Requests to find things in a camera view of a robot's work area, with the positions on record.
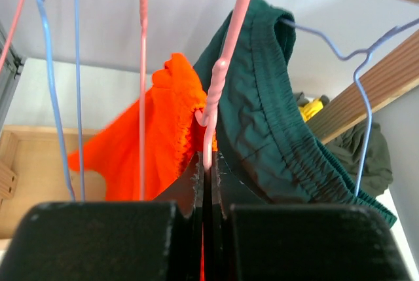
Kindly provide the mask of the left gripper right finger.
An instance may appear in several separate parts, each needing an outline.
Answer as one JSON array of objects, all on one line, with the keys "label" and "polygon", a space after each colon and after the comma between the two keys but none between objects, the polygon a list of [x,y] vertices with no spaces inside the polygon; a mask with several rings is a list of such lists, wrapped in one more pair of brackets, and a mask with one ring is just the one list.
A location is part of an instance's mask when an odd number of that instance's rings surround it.
[{"label": "left gripper right finger", "polygon": [[409,280],[384,218],[347,204],[269,204],[213,155],[214,280]]}]

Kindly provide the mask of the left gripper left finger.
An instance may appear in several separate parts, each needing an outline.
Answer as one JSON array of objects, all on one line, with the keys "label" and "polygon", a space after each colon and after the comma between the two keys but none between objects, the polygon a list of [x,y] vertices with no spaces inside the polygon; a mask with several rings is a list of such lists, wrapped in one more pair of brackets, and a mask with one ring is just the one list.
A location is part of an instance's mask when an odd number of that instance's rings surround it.
[{"label": "left gripper left finger", "polygon": [[148,202],[46,202],[21,220],[2,280],[199,280],[203,167]]}]

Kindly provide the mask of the dark green shorts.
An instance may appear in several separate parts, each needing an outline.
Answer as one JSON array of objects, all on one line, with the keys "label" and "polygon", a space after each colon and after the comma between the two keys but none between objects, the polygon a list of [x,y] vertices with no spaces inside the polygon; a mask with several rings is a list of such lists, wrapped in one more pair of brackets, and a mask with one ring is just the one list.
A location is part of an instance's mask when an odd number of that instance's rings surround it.
[{"label": "dark green shorts", "polygon": [[218,148],[242,175],[278,204],[332,203],[374,208],[397,218],[354,181],[304,123],[287,65],[296,41],[286,10],[251,0],[230,61],[218,107]]}]

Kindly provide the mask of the olive green shorts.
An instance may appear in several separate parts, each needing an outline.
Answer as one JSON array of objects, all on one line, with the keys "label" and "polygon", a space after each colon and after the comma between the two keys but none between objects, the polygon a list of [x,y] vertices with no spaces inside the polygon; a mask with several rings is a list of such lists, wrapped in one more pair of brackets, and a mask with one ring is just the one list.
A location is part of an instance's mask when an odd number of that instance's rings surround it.
[{"label": "olive green shorts", "polygon": [[[303,92],[295,92],[293,96],[298,108],[317,99],[308,99]],[[323,102],[324,107],[329,103],[329,98],[325,95],[318,98]],[[352,179],[357,177],[366,123],[366,120],[357,123],[326,144],[328,150],[340,161]],[[384,194],[392,182],[393,174],[388,144],[381,133],[380,125],[373,122],[361,178],[361,188],[372,197],[378,197]]]}]

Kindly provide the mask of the yellow shorts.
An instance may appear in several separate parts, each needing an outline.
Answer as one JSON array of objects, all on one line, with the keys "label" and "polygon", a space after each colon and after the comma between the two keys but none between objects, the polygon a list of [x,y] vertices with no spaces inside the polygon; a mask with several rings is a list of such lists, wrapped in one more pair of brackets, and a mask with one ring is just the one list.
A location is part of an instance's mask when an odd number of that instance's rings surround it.
[{"label": "yellow shorts", "polygon": [[304,122],[309,121],[323,109],[323,102],[317,98],[303,106],[299,106],[299,112]]}]

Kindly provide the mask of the blue wire hanger green shorts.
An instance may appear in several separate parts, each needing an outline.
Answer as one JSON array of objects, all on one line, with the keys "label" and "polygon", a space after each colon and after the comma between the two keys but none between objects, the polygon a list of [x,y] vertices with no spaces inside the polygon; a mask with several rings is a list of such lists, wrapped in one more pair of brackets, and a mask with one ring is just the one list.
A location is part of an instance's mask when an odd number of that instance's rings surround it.
[{"label": "blue wire hanger green shorts", "polygon": [[354,73],[352,75],[353,78],[353,82],[356,85],[360,95],[361,95],[361,99],[364,103],[365,106],[365,110],[366,110],[366,115],[367,115],[367,123],[366,123],[366,127],[365,127],[365,134],[364,134],[364,140],[363,140],[363,145],[361,148],[361,156],[360,156],[360,161],[359,161],[359,168],[357,170],[357,177],[356,177],[356,182],[355,182],[355,188],[354,188],[354,196],[357,197],[361,188],[361,178],[363,175],[363,168],[365,165],[365,157],[367,154],[367,147],[368,147],[368,143],[369,143],[369,139],[370,139],[370,135],[371,135],[371,126],[372,126],[372,121],[373,121],[373,112],[372,112],[372,107],[371,107],[371,103],[369,101],[368,95],[363,87],[363,85],[361,84],[360,81],[360,72],[361,70],[370,62],[374,51],[380,47],[382,44],[384,44],[386,41],[388,41],[389,39],[391,39],[392,37],[394,37],[395,35],[410,29],[414,26],[418,25],[418,19],[414,19],[413,21],[406,23],[402,26],[394,26],[393,28],[391,28],[390,30],[388,30],[387,32],[385,32],[385,34],[383,34],[383,36],[381,36],[380,38],[378,38],[371,46],[369,46],[368,48],[360,48],[357,49],[355,51],[353,51],[352,53],[350,53],[347,56],[344,56],[340,50],[333,44],[332,40],[330,40],[330,38],[328,38],[328,36],[326,36],[326,34],[324,34],[323,32],[316,30],[316,29],[312,29],[312,28],[308,28],[308,27],[304,27],[301,25],[296,24],[295,22],[291,21],[291,20],[287,20],[287,19],[281,19],[280,20],[282,23],[291,26],[292,28],[310,33],[312,35],[316,35],[320,38],[322,38],[327,45],[330,47],[330,49],[333,51],[333,54],[342,62],[346,62],[348,60],[351,60],[354,56],[357,56],[359,54],[365,55],[365,59],[356,67],[356,69],[354,70]]}]

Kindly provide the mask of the pink wire hanger olive shorts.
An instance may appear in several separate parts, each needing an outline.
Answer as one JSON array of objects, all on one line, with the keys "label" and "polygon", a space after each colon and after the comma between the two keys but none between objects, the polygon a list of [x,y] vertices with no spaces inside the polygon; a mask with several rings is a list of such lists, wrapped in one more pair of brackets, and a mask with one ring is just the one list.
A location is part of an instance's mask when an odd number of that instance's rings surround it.
[{"label": "pink wire hanger olive shorts", "polygon": [[147,74],[148,0],[139,0],[141,25],[140,93],[139,93],[139,199],[145,200],[145,94]]}]

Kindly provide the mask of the pink wire hanger orange shorts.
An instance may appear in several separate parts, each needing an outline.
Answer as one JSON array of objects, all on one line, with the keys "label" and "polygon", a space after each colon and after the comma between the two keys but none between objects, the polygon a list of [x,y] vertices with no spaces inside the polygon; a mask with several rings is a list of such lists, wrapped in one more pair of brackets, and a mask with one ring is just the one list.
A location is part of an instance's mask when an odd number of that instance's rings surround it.
[{"label": "pink wire hanger orange shorts", "polygon": [[203,111],[196,112],[196,120],[206,131],[204,134],[202,166],[204,177],[204,195],[202,205],[202,242],[204,258],[204,275],[206,280],[214,280],[213,263],[213,207],[212,207],[212,158],[213,137],[217,126],[218,105],[225,85],[225,79],[240,30],[246,16],[250,0],[236,0],[227,30],[222,53],[212,68],[211,83],[208,89],[206,106]]}]

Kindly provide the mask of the light blue wire hanger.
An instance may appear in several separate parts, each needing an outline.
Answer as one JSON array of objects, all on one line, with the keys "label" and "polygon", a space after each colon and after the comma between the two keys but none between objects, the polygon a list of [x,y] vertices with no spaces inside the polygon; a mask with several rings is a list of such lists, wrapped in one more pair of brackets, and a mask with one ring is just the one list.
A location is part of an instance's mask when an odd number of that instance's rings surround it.
[{"label": "light blue wire hanger", "polygon": [[[67,190],[71,200],[76,200],[75,192],[71,182],[69,164],[67,159],[67,151],[65,146],[64,129],[60,116],[60,108],[58,105],[58,96],[56,92],[56,82],[54,73],[52,39],[50,35],[50,25],[45,10],[45,0],[36,0],[39,15],[43,25],[43,33],[45,38],[45,54],[47,66],[48,89],[50,93],[50,101],[52,104],[56,130],[58,133],[58,142],[60,146],[60,154],[62,158],[62,166],[64,170],[64,178]],[[84,162],[82,148],[82,99],[81,99],[81,65],[80,65],[80,44],[79,44],[79,0],[74,0],[74,17],[75,17],[75,73],[76,73],[76,97],[77,97],[77,129],[78,129],[78,150],[80,164],[80,189],[81,199],[86,199],[85,182],[84,182]]]}]

